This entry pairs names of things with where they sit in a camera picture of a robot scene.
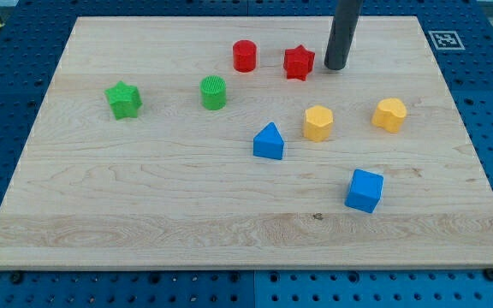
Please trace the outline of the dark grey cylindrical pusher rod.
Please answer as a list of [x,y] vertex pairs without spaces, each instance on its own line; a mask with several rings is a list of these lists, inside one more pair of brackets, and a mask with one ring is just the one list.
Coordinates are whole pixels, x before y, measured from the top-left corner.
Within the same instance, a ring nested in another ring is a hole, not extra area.
[[324,65],[330,70],[346,67],[363,0],[338,0],[330,28]]

